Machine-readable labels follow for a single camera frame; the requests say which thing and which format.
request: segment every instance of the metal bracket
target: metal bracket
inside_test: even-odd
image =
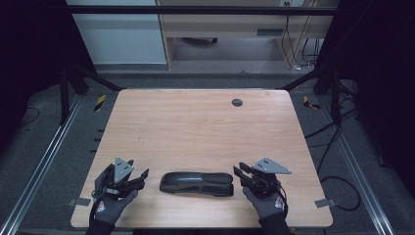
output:
[[[283,173],[283,174],[291,174],[292,172],[285,168],[284,166],[275,163],[269,158],[263,158],[253,164],[253,168],[257,169],[264,173]]]

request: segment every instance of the gray floor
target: gray floor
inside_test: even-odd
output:
[[[219,38],[217,44],[208,41],[179,40],[172,70],[144,70],[140,74],[104,73],[103,76],[117,85],[128,88],[268,88],[281,87],[298,78],[308,70],[287,70],[281,62],[279,52],[272,39],[247,40]],[[99,146],[95,139],[102,136],[116,92],[87,80],[90,91],[82,96],[79,111],[74,117],[61,147],[28,207],[20,226],[20,234],[82,234],[83,229],[71,227],[69,221],[73,208],[67,206],[69,198],[78,197],[83,181]],[[293,104],[298,114],[304,135],[328,124],[330,118],[324,109],[314,110],[303,105],[303,96],[311,104],[325,105],[329,95],[315,96],[310,89],[313,81],[291,91]],[[93,112],[98,97],[107,95],[101,112]],[[0,221],[3,224],[23,193],[26,183],[35,172],[38,163],[59,128],[59,87],[54,86],[33,95],[28,104],[35,108],[27,110],[26,116],[14,137],[14,141],[0,159]],[[345,100],[342,112],[354,108]],[[415,234],[415,201],[408,194],[391,168],[378,164],[377,153],[363,126],[353,114],[342,123],[342,135],[351,148],[359,166],[363,169],[376,199],[395,234]],[[326,146],[334,134],[329,128],[323,133],[307,139],[311,157],[316,167],[321,161]],[[346,163],[341,139],[337,139],[328,152],[321,168],[320,178],[335,175],[356,184],[353,173]],[[346,208],[357,203],[352,188],[339,180],[323,183],[326,196],[334,198]],[[298,234],[379,234],[374,216],[368,205],[362,203],[356,211],[342,211],[332,207],[334,223],[323,229],[298,228]],[[116,233],[131,231],[118,228]]]

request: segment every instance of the aluminum rail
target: aluminum rail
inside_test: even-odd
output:
[[[57,152],[59,151],[65,136],[67,135],[70,126],[79,110],[79,106],[82,102],[83,96],[76,95],[71,107],[71,113],[67,121],[61,125],[57,132],[55,133],[54,138],[49,144],[48,149],[43,155],[39,165],[37,166],[35,172],[28,181],[24,191],[21,194],[18,202],[13,208],[12,212],[6,218],[6,221],[0,228],[1,235],[14,235],[18,231],[18,228],[30,207],[31,202],[33,201],[37,190],[39,189],[42,181],[48,172],[49,167],[51,166]]]
[[[350,16],[359,9],[313,7],[231,7],[231,6],[41,6],[47,11],[72,14],[179,14],[179,15],[290,15],[290,16]]]

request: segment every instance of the black gun-shaped object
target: black gun-shaped object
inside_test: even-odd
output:
[[[89,222],[94,219],[95,212],[99,203],[105,197],[112,197],[115,200],[125,198],[134,190],[141,190],[144,188],[144,180],[149,175],[149,170],[146,169],[140,177],[128,181],[131,171],[134,169],[132,164],[134,161],[126,163],[121,158],[115,158],[115,164],[110,164],[96,179],[95,189],[92,192],[94,205],[92,206],[89,215]]]
[[[233,167],[234,173],[241,178],[241,186],[251,189],[258,198],[266,198],[281,191],[281,183],[277,180],[275,173],[290,174],[291,171],[269,158],[264,158],[252,167],[239,163],[239,168]]]

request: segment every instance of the floor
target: floor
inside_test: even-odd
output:
[[[315,54],[313,42],[310,40],[304,55]],[[281,58],[273,39],[219,38],[217,43],[212,44],[210,40],[183,38],[177,42],[171,70],[143,67],[140,73],[103,71],[102,76],[117,85],[135,88],[273,89],[313,69],[313,56],[305,56],[306,60],[299,59],[299,63],[303,64],[300,70],[287,70]],[[90,91],[86,96],[70,96],[71,102],[78,108],[67,130],[59,126],[60,110],[56,109],[60,105],[59,87],[51,87],[30,99],[31,109],[27,110],[15,141],[0,159],[2,229],[7,219],[11,219],[19,225],[19,230],[14,231],[18,234],[84,233],[84,230],[70,226],[73,208],[66,203],[79,193],[94,151],[99,146],[97,140],[102,136],[101,130],[105,129],[116,100],[116,92],[92,80],[87,82]],[[290,92],[304,134],[331,122],[328,108],[330,93],[315,96],[311,89],[313,83],[314,80],[310,80]],[[93,113],[91,110],[101,94],[107,94],[105,105],[100,113]],[[311,105],[320,105],[321,109],[306,107],[304,96],[309,98]],[[343,112],[353,110],[349,97],[342,97],[341,100]],[[327,143],[335,135],[335,128],[327,131],[306,139],[316,168],[323,161]],[[64,136],[56,140],[59,150],[53,150],[49,146],[57,132],[64,133]],[[324,160],[321,177],[337,175],[351,182],[351,186],[337,179],[329,179],[322,185],[329,198],[337,199],[338,204],[346,208],[357,204],[356,188],[361,195],[361,204],[356,211],[332,207],[333,226],[324,230],[298,228],[296,233],[415,234],[414,199],[399,183],[393,169],[379,166],[376,155],[364,127],[358,121],[358,114],[347,116],[341,135],[336,138]],[[46,166],[39,170],[39,163]],[[26,189],[35,193],[29,194]],[[155,231],[146,232],[149,231],[141,231],[140,234],[155,234]],[[131,231],[117,229],[115,234],[131,234]]]

